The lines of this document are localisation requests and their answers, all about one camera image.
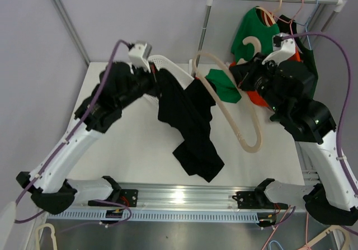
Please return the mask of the beige plastic hanger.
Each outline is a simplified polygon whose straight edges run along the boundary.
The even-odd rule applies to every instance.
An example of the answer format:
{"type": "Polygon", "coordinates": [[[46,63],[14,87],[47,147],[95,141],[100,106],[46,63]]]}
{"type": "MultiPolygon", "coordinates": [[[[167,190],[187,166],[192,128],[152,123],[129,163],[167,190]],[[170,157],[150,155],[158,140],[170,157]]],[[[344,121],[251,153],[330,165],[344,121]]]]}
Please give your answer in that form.
{"type": "Polygon", "coordinates": [[[238,88],[234,77],[226,64],[224,64],[223,61],[216,55],[203,51],[202,49],[198,49],[192,59],[192,70],[199,81],[206,88],[209,95],[211,95],[213,100],[218,105],[241,148],[247,153],[259,152],[263,145],[263,134],[260,119],[248,96],[238,88]],[[241,95],[241,101],[243,101],[242,104],[229,105],[229,103],[223,102],[220,99],[206,78],[206,75],[199,70],[199,58],[208,58],[212,60],[212,62],[224,72],[225,76],[235,86],[235,90],[241,95]]]}

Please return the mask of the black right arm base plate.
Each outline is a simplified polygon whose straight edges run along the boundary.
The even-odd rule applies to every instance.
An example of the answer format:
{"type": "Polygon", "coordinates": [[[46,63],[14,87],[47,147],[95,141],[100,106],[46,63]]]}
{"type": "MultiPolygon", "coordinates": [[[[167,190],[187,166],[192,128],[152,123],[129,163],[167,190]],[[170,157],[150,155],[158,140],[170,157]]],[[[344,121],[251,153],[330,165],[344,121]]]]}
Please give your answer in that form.
{"type": "Polygon", "coordinates": [[[256,195],[254,191],[237,191],[232,199],[236,201],[239,209],[287,209],[289,206],[284,203],[269,201],[266,196],[256,195]]]}

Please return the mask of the black t shirt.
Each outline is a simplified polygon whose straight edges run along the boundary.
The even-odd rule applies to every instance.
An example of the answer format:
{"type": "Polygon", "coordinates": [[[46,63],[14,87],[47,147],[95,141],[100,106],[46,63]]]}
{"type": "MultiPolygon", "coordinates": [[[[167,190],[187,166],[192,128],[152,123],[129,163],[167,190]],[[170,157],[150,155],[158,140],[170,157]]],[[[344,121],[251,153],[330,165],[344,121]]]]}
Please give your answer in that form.
{"type": "Polygon", "coordinates": [[[160,69],[156,77],[162,93],[158,120],[177,129],[183,137],[173,155],[189,176],[198,175],[211,182],[224,167],[210,140],[215,101],[198,79],[184,89],[166,69],[160,69]]]}

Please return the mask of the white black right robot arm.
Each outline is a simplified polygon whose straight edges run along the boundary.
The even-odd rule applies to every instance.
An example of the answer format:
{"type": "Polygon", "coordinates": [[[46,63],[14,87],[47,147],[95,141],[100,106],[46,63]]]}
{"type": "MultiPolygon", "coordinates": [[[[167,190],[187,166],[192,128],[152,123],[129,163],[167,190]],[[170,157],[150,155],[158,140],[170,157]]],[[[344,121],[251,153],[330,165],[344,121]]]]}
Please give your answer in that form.
{"type": "Polygon", "coordinates": [[[326,225],[353,226],[357,222],[357,197],[338,160],[336,123],[323,103],[309,97],[314,75],[301,62],[265,63],[258,53],[247,63],[229,68],[243,91],[256,91],[278,122],[309,156],[320,182],[313,186],[282,183],[268,178],[255,189],[262,208],[283,203],[305,209],[326,225]]]}

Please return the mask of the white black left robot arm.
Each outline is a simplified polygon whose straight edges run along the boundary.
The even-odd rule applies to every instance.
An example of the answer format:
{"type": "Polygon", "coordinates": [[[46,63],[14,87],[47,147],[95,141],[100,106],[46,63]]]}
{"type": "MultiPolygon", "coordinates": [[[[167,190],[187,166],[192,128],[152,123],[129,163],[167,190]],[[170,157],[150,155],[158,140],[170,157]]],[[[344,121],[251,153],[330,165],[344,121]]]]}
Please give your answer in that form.
{"type": "Polygon", "coordinates": [[[16,177],[38,208],[57,215],[74,204],[114,206],[120,201],[121,187],[112,177],[72,180],[68,175],[87,149],[122,117],[126,107],[144,94],[159,94],[157,71],[153,62],[148,70],[114,62],[99,74],[100,82],[78,106],[70,130],[47,159],[16,177]]]}

